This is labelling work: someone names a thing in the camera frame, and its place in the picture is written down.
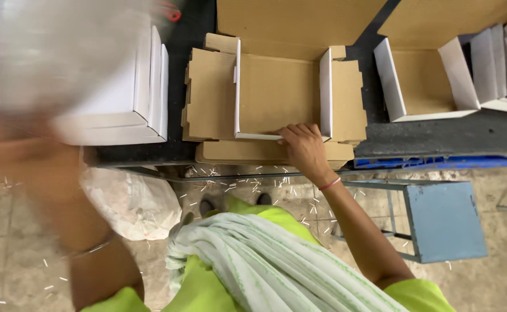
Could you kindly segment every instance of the white cloth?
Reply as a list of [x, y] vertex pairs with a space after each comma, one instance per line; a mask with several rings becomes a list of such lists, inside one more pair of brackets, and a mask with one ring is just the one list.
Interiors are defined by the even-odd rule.
[[183, 226], [166, 257], [178, 290], [197, 255], [245, 311], [405, 311], [325, 248], [257, 215], [221, 213]]

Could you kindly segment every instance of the black shoe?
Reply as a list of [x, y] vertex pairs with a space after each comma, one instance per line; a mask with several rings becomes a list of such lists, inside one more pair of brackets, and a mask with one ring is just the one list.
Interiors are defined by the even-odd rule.
[[258, 205], [272, 205], [273, 200], [271, 199], [271, 195], [267, 193], [263, 193], [259, 195], [259, 198], [257, 198], [257, 204]]
[[215, 210], [215, 205], [207, 199], [202, 199], [200, 202], [200, 214], [205, 216], [209, 211]]

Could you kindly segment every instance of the forearm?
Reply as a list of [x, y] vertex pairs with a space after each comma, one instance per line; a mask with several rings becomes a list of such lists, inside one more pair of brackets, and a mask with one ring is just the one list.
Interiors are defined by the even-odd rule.
[[[82, 191], [45, 213], [67, 251], [89, 250], [105, 242], [111, 227]], [[132, 255], [116, 235], [105, 247], [70, 259], [73, 303], [79, 311], [106, 300], [123, 287], [133, 287], [144, 300], [144, 284]]]
[[[329, 174], [326, 180], [335, 181], [337, 177], [335, 173]], [[344, 185], [336, 183], [323, 190], [323, 195], [340, 224], [355, 262], [368, 280], [384, 289], [398, 281], [414, 278], [394, 246]]]

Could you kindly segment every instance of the red object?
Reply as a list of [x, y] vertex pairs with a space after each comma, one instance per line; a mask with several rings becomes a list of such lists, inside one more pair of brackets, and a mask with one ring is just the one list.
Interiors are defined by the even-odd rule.
[[339, 177], [338, 179], [336, 179], [336, 181], [334, 181], [334, 182], [330, 183], [330, 184], [329, 184], [329, 185], [327, 185], [326, 187], [322, 187], [322, 188], [320, 188], [319, 190], [324, 190], [324, 189], [327, 189], [327, 188], [329, 188], [329, 187], [333, 186], [334, 184], [338, 183], [339, 181], [341, 181], [341, 178], [340, 178], [340, 177]]
[[155, 13], [164, 14], [167, 19], [173, 23], [178, 22], [182, 16], [179, 8], [167, 1], [156, 1], [153, 5], [153, 10]]

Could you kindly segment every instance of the white plastic sack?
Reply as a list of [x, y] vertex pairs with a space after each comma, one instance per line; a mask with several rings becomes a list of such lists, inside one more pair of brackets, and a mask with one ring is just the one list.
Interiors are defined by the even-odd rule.
[[89, 168], [81, 184], [113, 230], [127, 239], [165, 239], [180, 222], [182, 209], [165, 180]]

